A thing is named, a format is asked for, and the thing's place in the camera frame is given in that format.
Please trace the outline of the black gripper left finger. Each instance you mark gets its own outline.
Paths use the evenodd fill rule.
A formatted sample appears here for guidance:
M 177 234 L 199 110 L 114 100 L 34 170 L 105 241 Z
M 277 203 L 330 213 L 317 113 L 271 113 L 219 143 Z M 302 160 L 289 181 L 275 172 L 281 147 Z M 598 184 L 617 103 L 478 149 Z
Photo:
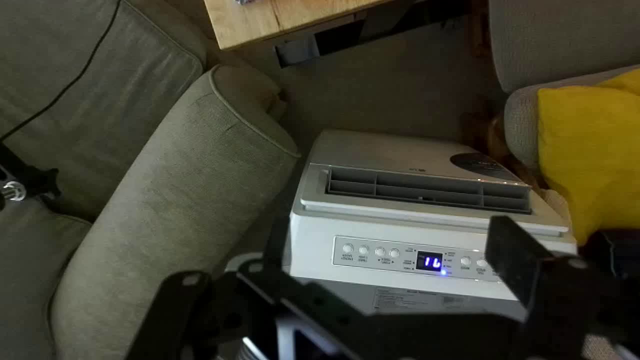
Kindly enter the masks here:
M 251 360 L 400 360 L 393 324 L 317 282 L 248 259 L 221 278 L 169 275 L 126 360 L 215 360 L 233 341 Z

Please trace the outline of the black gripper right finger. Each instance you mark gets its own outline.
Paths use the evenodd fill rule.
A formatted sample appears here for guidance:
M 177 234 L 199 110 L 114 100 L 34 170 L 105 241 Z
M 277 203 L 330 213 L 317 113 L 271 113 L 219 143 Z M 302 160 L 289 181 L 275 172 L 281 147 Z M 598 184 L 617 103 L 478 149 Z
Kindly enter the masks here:
M 638 354 L 638 286 L 577 253 L 554 253 L 508 215 L 488 228 L 487 261 L 526 308 L 515 355 L 586 360 L 590 335 Z

